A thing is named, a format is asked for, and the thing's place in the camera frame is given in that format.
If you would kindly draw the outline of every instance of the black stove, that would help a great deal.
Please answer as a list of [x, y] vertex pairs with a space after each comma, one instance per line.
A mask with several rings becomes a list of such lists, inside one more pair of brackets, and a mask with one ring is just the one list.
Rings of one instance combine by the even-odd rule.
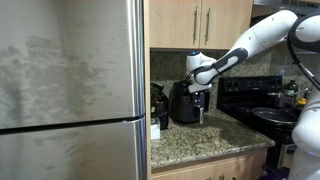
[[283, 110], [297, 116], [297, 112], [275, 107], [271, 103], [268, 94], [282, 90], [281, 76], [223, 77], [218, 84], [217, 109], [276, 142], [274, 147], [268, 149], [266, 164], [271, 168], [277, 168], [282, 146], [293, 144], [293, 126], [269, 123], [253, 114], [252, 110], [263, 107]]

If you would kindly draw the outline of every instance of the lower cabinet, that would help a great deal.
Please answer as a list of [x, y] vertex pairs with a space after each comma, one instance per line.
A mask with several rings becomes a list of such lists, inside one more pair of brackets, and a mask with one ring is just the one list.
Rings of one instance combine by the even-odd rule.
[[257, 180], [267, 149], [152, 170], [152, 180]]

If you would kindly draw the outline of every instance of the oven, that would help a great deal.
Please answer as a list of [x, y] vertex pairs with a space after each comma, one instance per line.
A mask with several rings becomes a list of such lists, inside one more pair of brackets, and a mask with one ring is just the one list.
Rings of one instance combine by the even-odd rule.
[[[217, 109], [275, 141], [275, 146], [268, 148], [266, 159], [266, 165], [272, 169], [290, 166], [296, 148], [291, 134], [300, 112], [275, 106], [270, 96], [282, 91], [281, 76], [222, 77], [218, 83]], [[254, 114], [257, 109], [281, 112], [293, 119], [287, 122], [285, 117], [275, 123]]]

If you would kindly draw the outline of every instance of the refrigerator door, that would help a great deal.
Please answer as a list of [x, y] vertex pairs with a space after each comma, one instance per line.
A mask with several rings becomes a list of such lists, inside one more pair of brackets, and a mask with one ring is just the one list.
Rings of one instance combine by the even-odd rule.
[[0, 7], [0, 129], [144, 114], [142, 0]]
[[144, 119], [0, 136], [3, 180], [146, 179]]

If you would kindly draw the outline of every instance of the robotic arm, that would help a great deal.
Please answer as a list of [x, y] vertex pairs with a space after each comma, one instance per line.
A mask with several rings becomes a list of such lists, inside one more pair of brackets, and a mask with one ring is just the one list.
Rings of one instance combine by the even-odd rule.
[[315, 87], [292, 132], [293, 140], [299, 148], [294, 154], [289, 180], [319, 180], [320, 82], [316, 78], [320, 78], [320, 66], [314, 76], [295, 56], [292, 45], [320, 53], [320, 11], [298, 20], [291, 11], [273, 14], [243, 33], [219, 60], [200, 52], [190, 53], [187, 57], [187, 78], [191, 78], [192, 83], [188, 90], [194, 93], [209, 89], [219, 74], [285, 40], [294, 63]]

